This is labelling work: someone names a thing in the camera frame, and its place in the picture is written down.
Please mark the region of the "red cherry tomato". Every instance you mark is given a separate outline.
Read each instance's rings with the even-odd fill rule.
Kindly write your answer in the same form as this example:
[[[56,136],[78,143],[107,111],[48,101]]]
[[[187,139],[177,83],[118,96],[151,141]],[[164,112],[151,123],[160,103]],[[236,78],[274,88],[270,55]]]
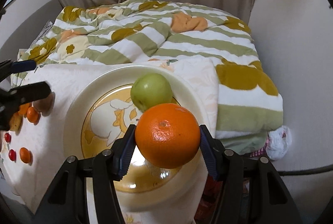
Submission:
[[[10,133],[5,133],[4,134],[4,139],[7,143],[11,143],[11,134]]]
[[[13,150],[13,149],[9,150],[9,159],[13,162],[16,161],[16,152],[15,152],[15,150]]]

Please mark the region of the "small mandarin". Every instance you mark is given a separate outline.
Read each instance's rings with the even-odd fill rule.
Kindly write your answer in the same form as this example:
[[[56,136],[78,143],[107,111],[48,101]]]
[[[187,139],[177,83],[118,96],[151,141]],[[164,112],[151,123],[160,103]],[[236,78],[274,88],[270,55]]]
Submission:
[[[19,155],[23,163],[30,164],[32,162],[32,154],[27,148],[22,147],[19,151]]]
[[[26,118],[30,123],[37,124],[40,119],[40,113],[33,106],[30,106],[27,109]]]

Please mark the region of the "brown kiwi with sticker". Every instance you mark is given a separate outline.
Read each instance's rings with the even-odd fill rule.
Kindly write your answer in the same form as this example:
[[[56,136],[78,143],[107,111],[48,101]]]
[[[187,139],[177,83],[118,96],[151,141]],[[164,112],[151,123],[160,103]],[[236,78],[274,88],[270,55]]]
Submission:
[[[54,100],[54,95],[51,93],[48,97],[33,102],[33,107],[41,113],[48,113],[50,111],[52,103]]]

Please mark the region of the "cream cartoon plate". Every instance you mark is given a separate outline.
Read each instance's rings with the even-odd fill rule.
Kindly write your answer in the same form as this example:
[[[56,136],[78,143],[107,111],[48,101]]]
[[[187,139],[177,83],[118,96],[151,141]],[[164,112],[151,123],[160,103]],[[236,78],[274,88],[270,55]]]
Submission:
[[[171,85],[173,102],[188,109],[199,124],[209,125],[200,98],[183,78],[157,66],[122,66],[93,80],[71,104],[64,124],[64,155],[91,158],[123,137],[142,114],[130,98],[130,89],[138,78],[149,73],[163,75]],[[160,169],[135,149],[128,173],[115,182],[115,189],[122,207],[129,211],[150,210],[178,199],[194,201],[203,190],[206,176],[200,152],[180,168]]]

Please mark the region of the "large orange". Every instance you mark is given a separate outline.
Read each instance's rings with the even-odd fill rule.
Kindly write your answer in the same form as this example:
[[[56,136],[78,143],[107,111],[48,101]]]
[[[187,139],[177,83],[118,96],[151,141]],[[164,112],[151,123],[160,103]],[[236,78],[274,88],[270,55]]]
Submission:
[[[26,116],[26,114],[27,114],[28,109],[30,108],[30,106],[31,106],[31,103],[25,103],[25,104],[22,104],[22,105],[19,107],[18,114],[21,115],[21,116]]]
[[[199,124],[187,109],[173,103],[159,104],[140,117],[135,141],[142,156],[152,165],[179,168],[199,150]]]

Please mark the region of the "green apple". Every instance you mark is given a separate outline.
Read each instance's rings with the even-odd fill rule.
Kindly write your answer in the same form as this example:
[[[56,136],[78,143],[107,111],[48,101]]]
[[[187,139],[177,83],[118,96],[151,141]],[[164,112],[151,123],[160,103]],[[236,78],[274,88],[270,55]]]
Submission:
[[[130,97],[133,104],[141,112],[145,112],[158,104],[171,103],[173,92],[169,81],[163,75],[149,73],[134,82]]]

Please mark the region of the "large russet apple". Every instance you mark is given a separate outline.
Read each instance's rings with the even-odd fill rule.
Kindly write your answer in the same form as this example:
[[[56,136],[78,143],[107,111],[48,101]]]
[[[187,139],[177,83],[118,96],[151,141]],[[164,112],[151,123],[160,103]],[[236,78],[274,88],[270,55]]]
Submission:
[[[18,112],[14,113],[9,122],[10,131],[20,131],[22,125],[22,115]]]

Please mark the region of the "grey sofa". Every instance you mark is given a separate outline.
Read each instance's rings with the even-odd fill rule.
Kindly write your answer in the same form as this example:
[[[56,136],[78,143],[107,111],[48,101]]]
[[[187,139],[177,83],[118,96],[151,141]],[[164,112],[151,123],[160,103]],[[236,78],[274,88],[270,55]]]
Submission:
[[[16,60],[20,48],[27,49],[37,38],[48,21],[54,22],[62,5],[58,0],[51,0],[27,18],[9,36],[1,47],[1,61]]]

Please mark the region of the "floral white tablecloth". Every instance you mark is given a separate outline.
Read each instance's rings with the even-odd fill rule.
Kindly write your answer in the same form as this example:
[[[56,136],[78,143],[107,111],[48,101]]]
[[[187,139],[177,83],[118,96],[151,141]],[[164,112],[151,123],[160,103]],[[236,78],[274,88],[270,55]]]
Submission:
[[[210,59],[15,68],[30,73],[1,96],[1,165],[33,223],[194,220],[200,132],[217,122]]]

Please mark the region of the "white plastic bag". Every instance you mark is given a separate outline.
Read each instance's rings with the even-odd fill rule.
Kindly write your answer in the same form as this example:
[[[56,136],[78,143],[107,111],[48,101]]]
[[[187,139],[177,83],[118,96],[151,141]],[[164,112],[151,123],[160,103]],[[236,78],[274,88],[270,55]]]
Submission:
[[[292,136],[287,126],[270,131],[263,148],[250,153],[250,157],[266,156],[272,161],[282,159],[292,144]]]

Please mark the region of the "striped floral blanket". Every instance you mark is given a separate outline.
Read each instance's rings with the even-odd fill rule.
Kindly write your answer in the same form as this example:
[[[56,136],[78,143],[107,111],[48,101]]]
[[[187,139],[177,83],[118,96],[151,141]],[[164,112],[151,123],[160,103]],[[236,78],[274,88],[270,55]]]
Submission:
[[[184,73],[191,81],[218,82],[215,128],[226,147],[250,154],[263,148],[268,132],[283,125],[282,96],[262,69],[250,28],[207,6],[159,0],[67,6],[18,59],[39,65],[155,61],[171,71],[186,59],[211,62],[214,74]]]

